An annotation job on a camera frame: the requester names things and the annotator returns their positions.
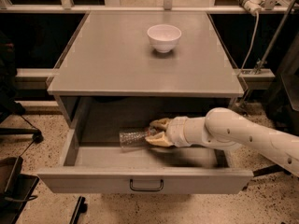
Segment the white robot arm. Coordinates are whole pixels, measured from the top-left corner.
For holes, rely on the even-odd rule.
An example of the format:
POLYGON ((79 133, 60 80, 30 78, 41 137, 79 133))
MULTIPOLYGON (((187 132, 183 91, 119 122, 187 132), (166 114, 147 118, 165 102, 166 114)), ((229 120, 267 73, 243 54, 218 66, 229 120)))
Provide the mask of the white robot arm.
POLYGON ((299 176, 299 137, 256 124, 227 108, 213 108, 204 117, 175 117, 153 121, 146 141, 158 147, 201 145, 219 150, 241 146, 257 150, 268 160, 299 176))

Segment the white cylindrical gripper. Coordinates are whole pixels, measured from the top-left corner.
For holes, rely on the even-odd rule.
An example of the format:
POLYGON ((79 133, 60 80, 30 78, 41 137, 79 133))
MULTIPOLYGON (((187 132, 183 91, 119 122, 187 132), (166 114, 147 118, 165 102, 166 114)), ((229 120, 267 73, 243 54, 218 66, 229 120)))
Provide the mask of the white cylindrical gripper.
POLYGON ((184 135, 184 126, 187 117, 176 117, 174 119, 163 118, 152 121, 149 126, 165 132, 156 133, 146 137, 146 141, 157 147, 189 147, 184 135))

